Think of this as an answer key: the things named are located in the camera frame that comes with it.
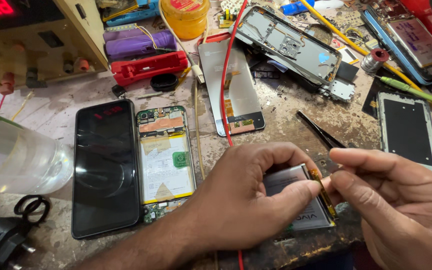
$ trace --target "solder wire spool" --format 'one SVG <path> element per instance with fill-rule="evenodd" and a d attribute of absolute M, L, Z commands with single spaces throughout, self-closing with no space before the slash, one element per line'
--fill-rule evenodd
<path fill-rule="evenodd" d="M 389 53 L 382 48 L 374 48 L 361 61 L 361 68 L 367 73 L 375 73 L 388 61 Z"/>

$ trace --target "orange jar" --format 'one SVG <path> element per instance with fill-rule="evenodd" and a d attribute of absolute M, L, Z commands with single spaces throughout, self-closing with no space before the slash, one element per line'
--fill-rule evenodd
<path fill-rule="evenodd" d="M 206 15 L 209 0 L 159 0 L 160 12 L 180 39 L 191 40 L 200 36 L 206 29 Z"/>

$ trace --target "green screwdriver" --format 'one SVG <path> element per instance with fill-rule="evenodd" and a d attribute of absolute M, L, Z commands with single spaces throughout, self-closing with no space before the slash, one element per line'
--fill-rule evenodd
<path fill-rule="evenodd" d="M 432 95 L 431 94 L 427 94 L 427 93 L 418 91 L 418 90 L 412 88 L 411 86 L 409 86 L 406 83 L 402 83 L 400 81 L 397 81 L 395 79 L 391 79 L 389 77 L 384 77 L 384 76 L 380 77 L 380 76 L 376 76 L 376 75 L 373 75 L 373 76 L 375 78 L 380 79 L 381 82 L 383 82 L 383 83 L 385 83 L 385 84 L 387 84 L 389 86 L 392 86 L 392 87 L 394 87 L 396 89 L 399 89 L 399 90 L 402 90 L 402 91 L 406 91 L 406 92 L 409 92 L 409 93 L 411 93 L 411 94 L 413 94 L 413 95 L 415 95 L 417 97 L 426 99 L 428 101 L 432 101 Z"/>

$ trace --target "black rubber ring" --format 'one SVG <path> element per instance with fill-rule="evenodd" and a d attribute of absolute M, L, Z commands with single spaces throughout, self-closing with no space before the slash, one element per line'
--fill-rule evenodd
<path fill-rule="evenodd" d="M 50 212 L 50 202 L 47 201 L 47 200 L 44 200 L 44 199 L 41 200 L 41 202 L 44 204 L 45 207 L 44 207 L 43 214 L 41 215 L 41 217 L 37 221 L 30 221 L 28 219 L 28 215 L 27 214 L 23 214 L 22 215 L 22 219 L 25 220 L 25 221 L 27 221 L 29 224 L 31 224 L 33 226 L 38 226 L 40 223 L 44 222 L 45 219 L 46 219 L 46 217 L 48 216 L 48 214 Z"/>
<path fill-rule="evenodd" d="M 30 199 L 36 199 L 32 202 L 30 202 L 23 211 L 20 211 L 21 206 L 23 206 L 23 204 Z M 38 207 L 41 205 L 41 202 L 43 201 L 43 196 L 41 195 L 26 195 L 24 197 L 22 197 L 18 203 L 16 203 L 16 205 L 14 206 L 14 213 L 16 215 L 27 215 L 29 213 L 32 213 L 34 211 L 36 211 L 36 209 L 38 209 Z"/>

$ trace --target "black tweezers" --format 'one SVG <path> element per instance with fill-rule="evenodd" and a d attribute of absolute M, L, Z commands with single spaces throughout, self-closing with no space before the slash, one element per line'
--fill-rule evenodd
<path fill-rule="evenodd" d="M 321 140 L 327 145 L 329 149 L 332 148 L 347 148 L 344 144 L 340 143 L 337 139 L 331 136 L 324 129 L 320 128 L 311 119 L 309 119 L 302 111 L 297 111 L 297 114 L 308 123 L 308 125 L 316 132 Z"/>

